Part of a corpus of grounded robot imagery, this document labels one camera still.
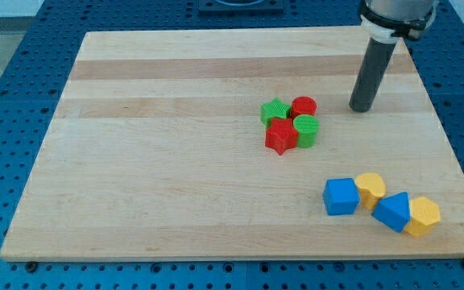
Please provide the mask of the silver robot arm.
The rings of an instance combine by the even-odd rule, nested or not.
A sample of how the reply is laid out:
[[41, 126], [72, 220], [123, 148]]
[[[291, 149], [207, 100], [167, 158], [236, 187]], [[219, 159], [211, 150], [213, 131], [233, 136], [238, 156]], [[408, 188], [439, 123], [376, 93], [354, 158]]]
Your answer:
[[358, 12], [361, 26], [382, 44], [395, 44], [399, 38], [422, 38], [437, 16], [438, 0], [361, 0]]

